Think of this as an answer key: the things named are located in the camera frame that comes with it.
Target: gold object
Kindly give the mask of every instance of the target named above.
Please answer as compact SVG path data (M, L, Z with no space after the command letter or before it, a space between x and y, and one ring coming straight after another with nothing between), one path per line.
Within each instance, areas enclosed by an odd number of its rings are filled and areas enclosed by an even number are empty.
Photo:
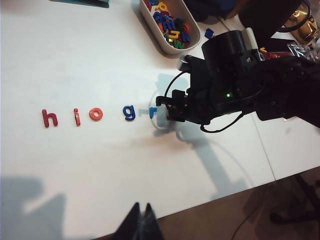
M308 9L305 4L300 5L298 9L291 15L288 21L285 22L285 27L292 27L302 22L308 15ZM299 29L292 31L291 34L298 40L301 45L307 45L319 34L319 26L312 15Z

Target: black object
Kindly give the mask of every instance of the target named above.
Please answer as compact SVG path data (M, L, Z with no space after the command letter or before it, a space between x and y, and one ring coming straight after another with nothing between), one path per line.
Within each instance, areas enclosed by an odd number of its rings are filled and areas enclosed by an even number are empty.
M183 0L197 22L203 22L208 16L225 16L232 11L236 0Z
M297 116L320 128L319 64L298 57L260 62L238 30L208 40L202 51L205 60L187 55L180 67L190 74L187 94L173 90L172 98L156 98L157 106L166 105L168 120L189 121L211 132L204 125L216 117L242 112L239 120L256 111L261 120Z
M306 211L303 215L292 217L292 218L283 218L277 213L270 214L270 221L274 224L283 225L283 224L294 224L302 223L305 221L317 220L319 225L319 239L320 239L320 199L316 195L315 189L312 185L308 185L306 181L298 174L295 176L295 179L301 186L305 196L312 204L315 211Z
M259 48L265 48L269 53L271 52L290 52L288 44L296 43L294 40L269 38L264 41L263 45L258 45Z
M239 12L239 19L246 28L252 28L260 46L276 32L288 33L305 24L309 15L296 26L282 28L302 2L308 5L310 14L308 0L251 0Z
M164 240L150 203L142 215L136 202L111 240Z

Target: brown floor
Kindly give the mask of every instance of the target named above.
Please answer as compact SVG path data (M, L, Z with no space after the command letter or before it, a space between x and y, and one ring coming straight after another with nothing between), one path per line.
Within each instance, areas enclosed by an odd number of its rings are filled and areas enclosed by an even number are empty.
M320 180L320 167L300 174L310 185ZM320 187L316 187L320 196ZM270 213L298 216L313 211L294 176L239 192L158 220L165 240L316 240L315 220L286 225L273 224Z

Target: black cable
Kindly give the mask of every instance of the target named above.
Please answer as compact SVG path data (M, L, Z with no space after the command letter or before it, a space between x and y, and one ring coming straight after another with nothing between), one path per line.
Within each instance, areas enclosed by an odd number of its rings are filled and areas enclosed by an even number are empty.
M186 73L186 71L182 71L177 76L175 76L174 79L172 79L172 81L169 83L168 87L165 90L165 94L164 94L165 97L167 96L168 91L169 91L171 85L174 83L174 81L177 80L178 77L180 77L182 74L185 74L185 73Z
M242 118L244 115L245 115L245 114L244 114L243 112L240 113L240 115L239 115L232 123L230 123L229 125L225 126L225 127L222 128L222 129L219 129L219 130L209 131L209 130L206 130L206 129L205 129L205 126L204 126L204 125L201 125L201 126L200 126L200 129L201 129L201 131L203 131L203 132L205 132L205 133L208 133L208 134L220 133L220 132L226 130L227 128L231 127L231 126L232 126L233 124L235 124L236 122L238 122L238 120L239 120L240 118Z
M236 230L234 231L233 235L232 235L232 238L231 240L234 240L235 239L235 236L237 234L237 232L239 231L239 229L242 227L242 225L248 220L248 218L250 218L252 216L252 214L255 213L255 211L257 211L257 209L261 206L261 204L263 203L263 199L264 199L264 196L266 194L266 191L267 191L267 187L268 187L268 184L265 186L264 188L264 191L263 191L263 194L261 196L261 199L260 201L257 203L257 205L255 206L255 208L245 217L245 219L240 223L240 225L236 228Z

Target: black stand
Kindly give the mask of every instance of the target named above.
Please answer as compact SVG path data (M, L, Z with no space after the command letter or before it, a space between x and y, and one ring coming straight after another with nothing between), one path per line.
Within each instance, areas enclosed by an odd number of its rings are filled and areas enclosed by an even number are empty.
M319 239L320 239L320 199L316 195L315 189L312 185L308 185L306 181L300 176L297 175L295 179L300 184L305 196L310 201L315 211L306 211L305 214L293 217L293 218L283 218L277 213L270 214L270 220L274 224L293 224L293 223L302 223L310 220L317 220L319 224Z

